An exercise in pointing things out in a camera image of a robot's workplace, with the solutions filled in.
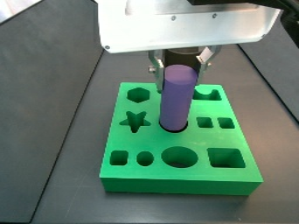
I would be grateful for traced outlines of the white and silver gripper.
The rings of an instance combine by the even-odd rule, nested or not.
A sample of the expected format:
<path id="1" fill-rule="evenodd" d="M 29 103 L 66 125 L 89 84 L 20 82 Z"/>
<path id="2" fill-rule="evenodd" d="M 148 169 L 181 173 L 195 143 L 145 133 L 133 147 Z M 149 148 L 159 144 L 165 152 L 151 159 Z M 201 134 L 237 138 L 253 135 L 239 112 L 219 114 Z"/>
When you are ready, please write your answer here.
<path id="1" fill-rule="evenodd" d="M 109 53 L 149 51 L 157 92 L 164 88 L 161 49 L 205 46 L 197 84 L 220 45 L 259 41 L 280 10 L 252 3 L 192 5 L 187 0 L 97 0 L 100 44 Z"/>

